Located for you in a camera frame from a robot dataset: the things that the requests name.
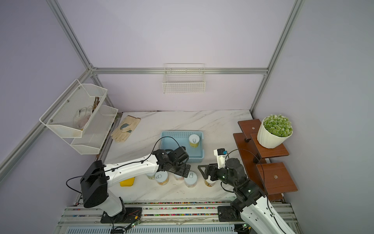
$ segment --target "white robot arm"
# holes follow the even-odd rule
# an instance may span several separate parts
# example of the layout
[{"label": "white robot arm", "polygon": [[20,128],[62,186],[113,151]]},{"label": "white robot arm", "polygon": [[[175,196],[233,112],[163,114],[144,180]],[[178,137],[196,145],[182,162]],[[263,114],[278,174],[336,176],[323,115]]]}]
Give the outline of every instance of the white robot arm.
[{"label": "white robot arm", "polygon": [[126,222],[128,215],[122,199],[108,188],[140,174],[157,171],[187,177],[191,167],[186,164],[188,158],[186,148],[180,146],[174,151],[159,149],[150,155],[122,163],[103,165],[101,160],[93,162],[80,180],[83,206],[102,209],[101,223]]},{"label": "white robot arm", "polygon": [[294,231],[269,204],[265,193],[247,178],[244,167],[237,158],[225,160],[225,149],[214,150],[217,164],[199,165],[204,179],[221,180],[234,187],[236,199],[230,206],[219,206],[220,221],[243,220],[258,234],[294,234]]}]

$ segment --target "wooden shelf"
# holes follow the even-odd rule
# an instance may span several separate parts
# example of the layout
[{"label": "wooden shelf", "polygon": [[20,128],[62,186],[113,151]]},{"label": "wooden shelf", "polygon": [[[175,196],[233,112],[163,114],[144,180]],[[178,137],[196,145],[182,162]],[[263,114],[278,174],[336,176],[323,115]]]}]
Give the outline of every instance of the wooden shelf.
[{"label": "wooden shelf", "polygon": [[244,134],[245,142],[251,145],[251,147],[252,145],[255,146],[255,151],[253,153],[257,154],[256,156],[258,156],[258,158],[275,158],[289,155],[289,152],[283,144],[280,144],[274,149],[268,149],[260,145],[257,140],[257,133],[261,126],[261,121],[259,119],[238,121],[238,124]]},{"label": "wooden shelf", "polygon": [[252,133],[258,133],[261,126],[261,121],[259,119],[243,120],[238,121],[239,127],[242,130],[245,139],[251,139]]},{"label": "wooden shelf", "polygon": [[[250,152],[255,152],[256,148],[254,147],[254,144],[248,144],[245,142],[245,136],[243,133],[234,133],[234,139],[235,143],[238,149],[246,149]],[[244,150],[239,150],[240,157],[242,158],[242,162],[245,168],[245,171],[247,172],[248,177],[255,182],[263,191],[266,192],[263,184],[261,176],[258,172],[258,169],[256,167],[256,163],[253,162],[254,156]],[[266,164],[265,159],[261,160],[261,163]],[[270,201],[273,200],[281,200],[283,199],[282,194],[272,194],[268,196]]]},{"label": "wooden shelf", "polygon": [[283,192],[295,192],[297,187],[289,175],[286,167],[282,162],[274,162],[256,165],[258,172],[263,181],[263,169],[265,171],[265,189],[268,194],[278,194]]},{"label": "wooden shelf", "polygon": [[251,134],[251,140],[256,145],[257,151],[261,158],[275,158],[289,155],[289,152],[287,151],[283,143],[275,147],[274,149],[265,148],[258,142],[257,133]]}]

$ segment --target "beige glove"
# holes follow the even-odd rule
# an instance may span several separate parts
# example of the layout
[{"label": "beige glove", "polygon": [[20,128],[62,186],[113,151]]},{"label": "beige glove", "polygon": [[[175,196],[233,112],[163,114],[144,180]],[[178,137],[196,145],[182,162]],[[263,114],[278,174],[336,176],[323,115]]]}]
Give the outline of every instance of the beige glove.
[{"label": "beige glove", "polygon": [[116,142],[124,142],[140,122],[139,118],[126,116],[119,126],[112,132],[111,137]]}]

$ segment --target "white wire basket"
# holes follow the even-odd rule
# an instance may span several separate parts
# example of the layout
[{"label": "white wire basket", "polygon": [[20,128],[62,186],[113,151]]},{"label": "white wire basket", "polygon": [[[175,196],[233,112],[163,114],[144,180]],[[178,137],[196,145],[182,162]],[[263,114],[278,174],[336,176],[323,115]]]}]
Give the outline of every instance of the white wire basket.
[{"label": "white wire basket", "polygon": [[80,154],[99,154],[117,112],[116,108],[106,105],[100,106],[83,136],[74,138],[70,146]]},{"label": "white wire basket", "polygon": [[[90,126],[92,119],[107,96],[107,89],[93,84],[81,84],[78,80],[75,80],[70,86],[72,85],[77,87],[52,117],[44,121],[42,120],[44,119],[44,115],[49,111],[48,109],[39,119],[40,122],[61,138],[83,137],[86,129]],[[92,112],[90,108],[94,106],[97,97],[99,98],[99,103]],[[80,110],[85,110],[87,112],[88,116],[85,121],[88,119],[88,122],[85,123],[85,121],[81,121],[77,123],[76,115],[80,114]]]},{"label": "white wire basket", "polygon": [[162,87],[166,94],[205,92],[204,64],[165,64]]}]

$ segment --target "yellow container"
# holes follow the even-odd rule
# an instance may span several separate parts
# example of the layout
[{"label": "yellow container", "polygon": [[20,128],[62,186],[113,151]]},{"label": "yellow container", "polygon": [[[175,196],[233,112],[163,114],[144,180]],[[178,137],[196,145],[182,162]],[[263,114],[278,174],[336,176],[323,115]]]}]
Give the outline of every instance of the yellow container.
[{"label": "yellow container", "polygon": [[200,137],[196,134],[192,134],[189,136],[188,141],[190,142],[190,146],[192,148],[196,148],[199,146]]},{"label": "yellow container", "polygon": [[119,182],[121,187],[130,187],[134,184],[135,177]]}]

